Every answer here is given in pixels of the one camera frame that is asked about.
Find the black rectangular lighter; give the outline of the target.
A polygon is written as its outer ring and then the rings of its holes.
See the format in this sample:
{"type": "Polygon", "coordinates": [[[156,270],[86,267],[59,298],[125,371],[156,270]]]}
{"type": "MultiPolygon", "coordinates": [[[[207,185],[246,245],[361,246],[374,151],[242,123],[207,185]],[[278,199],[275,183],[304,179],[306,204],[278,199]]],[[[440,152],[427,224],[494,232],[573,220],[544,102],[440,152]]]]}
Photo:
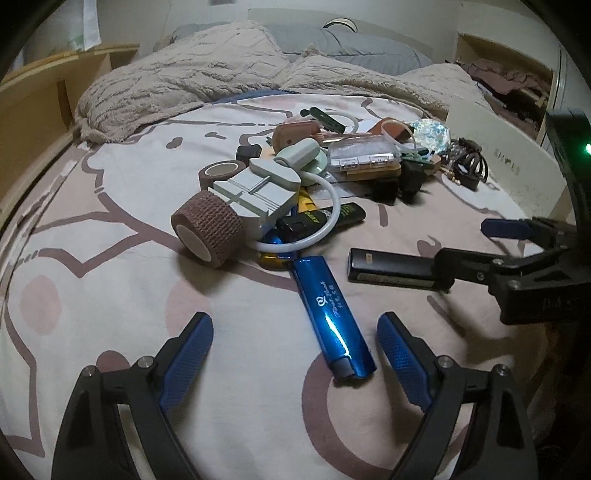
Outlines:
{"type": "Polygon", "coordinates": [[[414,255],[352,248],[348,279],[356,283],[448,291],[455,283],[435,269],[435,260],[414,255]]]}

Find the blue lighter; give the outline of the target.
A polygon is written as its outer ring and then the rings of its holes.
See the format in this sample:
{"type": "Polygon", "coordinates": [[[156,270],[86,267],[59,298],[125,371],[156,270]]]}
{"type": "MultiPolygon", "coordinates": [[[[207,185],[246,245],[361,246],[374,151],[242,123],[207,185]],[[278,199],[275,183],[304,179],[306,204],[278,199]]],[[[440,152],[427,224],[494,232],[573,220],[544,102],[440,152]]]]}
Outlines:
{"type": "Polygon", "coordinates": [[[298,258],[290,271],[335,380],[370,378],[375,360],[325,258],[298,258]]]}

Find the white shoe box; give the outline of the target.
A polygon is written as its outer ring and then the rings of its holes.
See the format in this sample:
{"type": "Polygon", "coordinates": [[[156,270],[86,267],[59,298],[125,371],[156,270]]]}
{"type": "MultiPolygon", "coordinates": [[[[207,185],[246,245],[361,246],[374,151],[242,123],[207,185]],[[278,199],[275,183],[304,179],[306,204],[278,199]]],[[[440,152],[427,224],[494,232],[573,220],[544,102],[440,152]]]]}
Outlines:
{"type": "Polygon", "coordinates": [[[473,140],[482,147],[493,179],[526,216],[574,221],[557,161],[521,130],[461,98],[451,104],[447,124],[453,136],[473,140]]]}

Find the clear plastic case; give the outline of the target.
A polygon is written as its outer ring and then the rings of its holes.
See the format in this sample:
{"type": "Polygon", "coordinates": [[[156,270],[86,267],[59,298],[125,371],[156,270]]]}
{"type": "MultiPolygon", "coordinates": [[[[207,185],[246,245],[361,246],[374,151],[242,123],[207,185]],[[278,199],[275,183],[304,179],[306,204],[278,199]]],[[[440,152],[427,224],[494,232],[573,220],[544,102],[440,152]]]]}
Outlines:
{"type": "Polygon", "coordinates": [[[338,171],[390,168],[399,164],[394,145],[381,136],[360,136],[339,140],[328,147],[329,165],[338,171]]]}

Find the pink clothes pile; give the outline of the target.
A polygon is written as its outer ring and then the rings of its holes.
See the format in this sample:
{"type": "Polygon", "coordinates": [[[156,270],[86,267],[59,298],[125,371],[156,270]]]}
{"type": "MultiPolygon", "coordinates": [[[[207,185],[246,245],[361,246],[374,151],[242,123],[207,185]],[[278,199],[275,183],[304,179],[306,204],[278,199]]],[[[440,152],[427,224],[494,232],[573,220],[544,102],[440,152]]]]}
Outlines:
{"type": "Polygon", "coordinates": [[[522,89],[537,91],[545,96],[549,96],[551,92],[550,83],[536,73],[510,68],[488,59],[461,62],[460,66],[474,80],[484,82],[501,95],[522,89]]]}

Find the cartoon print bed sheet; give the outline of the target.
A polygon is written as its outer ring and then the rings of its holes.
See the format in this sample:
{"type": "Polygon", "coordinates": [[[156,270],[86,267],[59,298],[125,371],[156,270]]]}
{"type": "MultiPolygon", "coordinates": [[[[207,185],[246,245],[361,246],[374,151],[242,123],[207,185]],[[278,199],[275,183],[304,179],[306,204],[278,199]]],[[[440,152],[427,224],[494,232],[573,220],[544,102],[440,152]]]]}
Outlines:
{"type": "Polygon", "coordinates": [[[259,267],[243,250],[221,268],[180,249],[171,214],[197,192],[199,171],[260,144],[308,106],[359,119],[411,122],[391,100],[276,95],[207,106],[145,128],[121,144],[71,147],[20,215],[4,244],[1,274],[1,427],[38,479],[51,473],[62,415],[87,365],[125,368],[154,354],[194,313],[211,315],[214,338],[199,376],[171,413],[207,479],[383,479],[421,419],[376,341],[387,311],[438,354],[488,370],[508,365],[527,385],[547,350],[540,326],[508,327],[480,285],[448,295],[356,284],[349,250],[425,257],[442,247],[520,255],[480,225],[519,215],[497,188],[465,193],[427,184],[413,205],[363,200],[366,220],[315,249],[327,259],[377,363],[358,387],[337,386],[322,358],[294,280],[259,267]]]}

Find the grey plastic tool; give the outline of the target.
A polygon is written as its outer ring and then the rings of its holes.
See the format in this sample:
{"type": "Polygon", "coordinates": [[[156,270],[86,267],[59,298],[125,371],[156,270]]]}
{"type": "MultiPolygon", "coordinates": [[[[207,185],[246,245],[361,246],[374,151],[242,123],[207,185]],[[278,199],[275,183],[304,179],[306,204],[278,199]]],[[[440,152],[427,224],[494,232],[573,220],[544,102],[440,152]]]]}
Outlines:
{"type": "Polygon", "coordinates": [[[227,180],[214,181],[211,193],[238,215],[247,240],[260,240],[297,205],[301,177],[273,160],[252,159],[227,180]]]}

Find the brown bandage roll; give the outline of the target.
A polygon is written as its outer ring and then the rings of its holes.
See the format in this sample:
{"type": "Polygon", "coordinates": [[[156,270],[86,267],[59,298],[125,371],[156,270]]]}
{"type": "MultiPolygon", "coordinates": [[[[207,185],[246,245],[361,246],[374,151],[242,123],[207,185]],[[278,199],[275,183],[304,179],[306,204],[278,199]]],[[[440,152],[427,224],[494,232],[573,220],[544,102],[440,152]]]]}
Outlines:
{"type": "Polygon", "coordinates": [[[245,168],[246,165],[242,161],[231,159],[209,164],[198,172],[200,190],[211,188],[216,181],[228,180],[245,168]]]}
{"type": "Polygon", "coordinates": [[[220,267],[245,241],[242,219],[209,191],[190,197],[170,218],[181,243],[202,263],[220,267]]]}

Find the grey pillow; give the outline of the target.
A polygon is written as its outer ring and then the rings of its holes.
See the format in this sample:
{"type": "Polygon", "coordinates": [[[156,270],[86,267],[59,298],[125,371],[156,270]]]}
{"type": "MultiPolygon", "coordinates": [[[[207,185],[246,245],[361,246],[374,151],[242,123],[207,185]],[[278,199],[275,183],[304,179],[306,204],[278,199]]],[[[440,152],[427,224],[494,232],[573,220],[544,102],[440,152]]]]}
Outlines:
{"type": "Polygon", "coordinates": [[[297,61],[311,45],[329,58],[397,76],[427,67],[433,61],[403,42],[305,24],[267,24],[266,29],[290,62],[297,61]]]}

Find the white cap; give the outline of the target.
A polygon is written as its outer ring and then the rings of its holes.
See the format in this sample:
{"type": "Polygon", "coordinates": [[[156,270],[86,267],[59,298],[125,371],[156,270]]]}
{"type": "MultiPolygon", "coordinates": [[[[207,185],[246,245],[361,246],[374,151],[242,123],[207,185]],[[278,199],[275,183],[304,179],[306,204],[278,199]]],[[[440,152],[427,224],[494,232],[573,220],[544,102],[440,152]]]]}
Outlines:
{"type": "Polygon", "coordinates": [[[345,28],[346,30],[351,31],[353,33],[359,31],[359,27],[356,25],[356,22],[346,17],[333,18],[328,22],[325,22],[325,24],[322,27],[324,27],[325,29],[345,28]]]}

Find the beige fluffy blanket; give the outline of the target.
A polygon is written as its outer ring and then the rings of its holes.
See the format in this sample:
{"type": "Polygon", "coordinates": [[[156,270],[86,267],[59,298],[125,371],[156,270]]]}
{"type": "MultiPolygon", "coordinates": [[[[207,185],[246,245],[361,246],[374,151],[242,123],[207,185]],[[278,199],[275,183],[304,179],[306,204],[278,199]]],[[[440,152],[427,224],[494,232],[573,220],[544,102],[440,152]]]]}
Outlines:
{"type": "Polygon", "coordinates": [[[329,58],[314,46],[290,61],[270,30],[242,21],[194,33],[101,76],[82,94],[73,117],[83,140],[118,143],[145,125],[263,90],[388,98],[440,119],[458,99],[489,106],[456,64],[391,76],[329,58]]]}

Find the wooden shelf unit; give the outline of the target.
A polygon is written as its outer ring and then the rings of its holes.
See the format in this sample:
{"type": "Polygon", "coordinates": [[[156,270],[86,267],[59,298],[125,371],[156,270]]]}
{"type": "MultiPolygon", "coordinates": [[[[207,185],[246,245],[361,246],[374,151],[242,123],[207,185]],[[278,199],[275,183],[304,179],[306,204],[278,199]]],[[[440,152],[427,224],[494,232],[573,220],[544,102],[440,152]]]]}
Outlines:
{"type": "Polygon", "coordinates": [[[102,75],[128,64],[137,44],[64,52],[32,62],[1,82],[1,222],[78,135],[74,112],[102,75]]]}

